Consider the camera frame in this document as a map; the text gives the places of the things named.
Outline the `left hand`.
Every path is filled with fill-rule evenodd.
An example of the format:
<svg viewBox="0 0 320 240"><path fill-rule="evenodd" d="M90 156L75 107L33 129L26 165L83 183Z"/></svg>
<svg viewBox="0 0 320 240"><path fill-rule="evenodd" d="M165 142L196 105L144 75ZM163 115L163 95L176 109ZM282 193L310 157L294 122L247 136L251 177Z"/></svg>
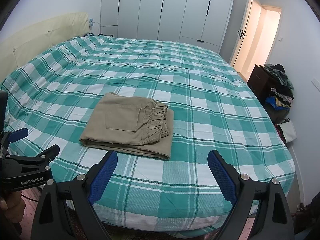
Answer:
<svg viewBox="0 0 320 240"><path fill-rule="evenodd" d="M20 223L24 216L25 201L22 199L22 191L11 193L7 199L1 197L1 210L5 217L12 223Z"/></svg>

